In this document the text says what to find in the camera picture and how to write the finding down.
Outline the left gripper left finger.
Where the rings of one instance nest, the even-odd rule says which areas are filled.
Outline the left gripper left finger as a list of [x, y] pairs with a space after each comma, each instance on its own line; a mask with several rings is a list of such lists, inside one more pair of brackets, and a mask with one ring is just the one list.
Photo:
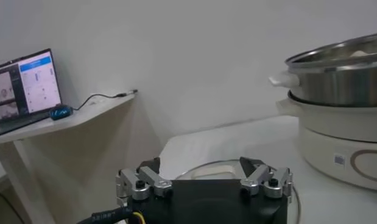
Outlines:
[[133, 200], [147, 200], [150, 195], [161, 198], [172, 196], [172, 181], [164, 179], [160, 174], [161, 159], [159, 157], [140, 163], [135, 169], [120, 169], [116, 174], [116, 197]]

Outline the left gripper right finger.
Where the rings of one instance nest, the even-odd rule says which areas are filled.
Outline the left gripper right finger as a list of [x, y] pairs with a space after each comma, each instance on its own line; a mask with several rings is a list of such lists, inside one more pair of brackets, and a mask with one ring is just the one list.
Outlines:
[[259, 159], [240, 157], [239, 163], [245, 174], [240, 180], [241, 193], [248, 198], [260, 192], [267, 198], [292, 198], [293, 174], [287, 167], [275, 169]]

